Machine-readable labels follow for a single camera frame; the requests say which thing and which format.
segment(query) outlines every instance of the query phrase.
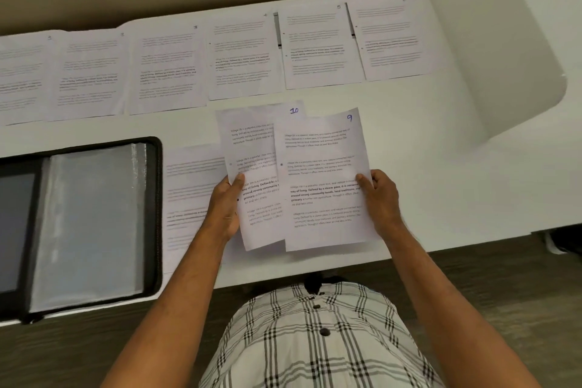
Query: dark floor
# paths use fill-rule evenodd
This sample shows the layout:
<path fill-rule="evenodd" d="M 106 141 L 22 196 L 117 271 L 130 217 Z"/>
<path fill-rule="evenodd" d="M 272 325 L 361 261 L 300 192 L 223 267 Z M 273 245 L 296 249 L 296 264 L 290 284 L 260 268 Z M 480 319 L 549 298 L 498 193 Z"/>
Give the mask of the dark floor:
<path fill-rule="evenodd" d="M 551 255 L 534 236 L 434 253 L 434 260 L 494 325 L 544 387 L 582 386 L 582 263 Z M 419 347 L 433 356 L 392 261 L 338 270 L 381 291 L 398 307 Z M 264 290 L 296 282 L 260 284 Z M 192 386 L 251 286 L 215 290 Z M 150 303 L 46 319 L 0 329 L 0 387 L 98 386 Z"/>

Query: desk surface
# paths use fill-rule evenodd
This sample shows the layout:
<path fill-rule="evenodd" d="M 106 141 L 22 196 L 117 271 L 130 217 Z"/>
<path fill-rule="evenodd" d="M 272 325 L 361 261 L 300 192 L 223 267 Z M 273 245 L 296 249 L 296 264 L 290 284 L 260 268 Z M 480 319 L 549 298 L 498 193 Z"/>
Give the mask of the desk surface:
<path fill-rule="evenodd" d="M 166 148 L 217 142 L 215 109 L 303 99 L 312 115 L 359 107 L 370 166 L 395 180 L 404 218 L 429 251 L 574 224 L 582 221 L 578 2 L 527 0 L 567 74 L 568 90 L 556 107 L 489 141 L 474 124 L 477 116 L 467 113 L 466 85 L 446 56 L 443 68 L 426 76 L 221 100 L 155 114 L 3 127 L 0 156 L 144 135 L 160 137 Z M 216 287 L 388 257 L 380 240 L 283 254 L 267 249 L 222 267 Z"/>

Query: forearm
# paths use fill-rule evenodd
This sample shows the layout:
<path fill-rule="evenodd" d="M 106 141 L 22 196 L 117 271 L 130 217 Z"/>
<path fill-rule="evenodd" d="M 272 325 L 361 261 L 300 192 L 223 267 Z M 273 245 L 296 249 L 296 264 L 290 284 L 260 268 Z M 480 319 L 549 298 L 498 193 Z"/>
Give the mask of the forearm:
<path fill-rule="evenodd" d="M 404 225 L 384 238 L 452 388 L 539 387 L 515 352 Z"/>
<path fill-rule="evenodd" d="M 103 382 L 104 387 L 179 387 L 196 358 L 223 243 L 202 228 L 168 285 Z"/>

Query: checkered shirt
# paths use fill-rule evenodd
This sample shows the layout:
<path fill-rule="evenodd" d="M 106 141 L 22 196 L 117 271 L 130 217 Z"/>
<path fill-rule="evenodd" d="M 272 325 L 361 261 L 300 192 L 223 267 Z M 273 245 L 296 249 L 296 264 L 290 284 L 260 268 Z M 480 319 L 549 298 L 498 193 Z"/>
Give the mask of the checkered shirt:
<path fill-rule="evenodd" d="M 442 387 L 394 305 L 360 284 L 295 285 L 245 303 L 200 387 Z"/>

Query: tablet screen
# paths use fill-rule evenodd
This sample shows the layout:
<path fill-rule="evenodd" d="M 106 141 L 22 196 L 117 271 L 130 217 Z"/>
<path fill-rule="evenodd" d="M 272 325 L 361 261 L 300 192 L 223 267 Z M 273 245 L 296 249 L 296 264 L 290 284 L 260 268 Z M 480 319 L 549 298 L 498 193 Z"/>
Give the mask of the tablet screen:
<path fill-rule="evenodd" d="M 34 174 L 0 177 L 0 293 L 18 288 Z"/>

